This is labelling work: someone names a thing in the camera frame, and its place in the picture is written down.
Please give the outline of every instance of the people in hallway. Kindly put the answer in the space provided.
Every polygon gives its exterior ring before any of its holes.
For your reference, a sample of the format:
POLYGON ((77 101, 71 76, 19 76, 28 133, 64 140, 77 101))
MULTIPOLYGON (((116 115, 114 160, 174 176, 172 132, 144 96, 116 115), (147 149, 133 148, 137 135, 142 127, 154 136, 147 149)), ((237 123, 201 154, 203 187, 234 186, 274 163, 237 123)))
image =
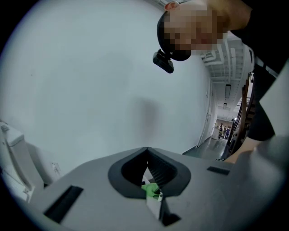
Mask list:
POLYGON ((171 53, 211 50, 223 33, 231 31, 253 50, 255 115, 242 146, 226 160, 235 163, 241 153, 253 150, 275 134, 259 101, 289 58, 288 39, 284 34, 287 8, 260 0, 203 0, 202 3, 168 3, 158 22, 158 28, 163 28, 163 40, 158 39, 163 41, 161 46, 170 47, 171 53))
POLYGON ((225 139, 229 138, 229 134, 230 134, 230 128, 226 129, 226 134, 225 134, 225 139))
POLYGON ((221 138, 223 131, 224 131, 224 126, 223 126, 223 123, 221 123, 221 125, 219 126, 219 137, 218 137, 219 139, 221 138))

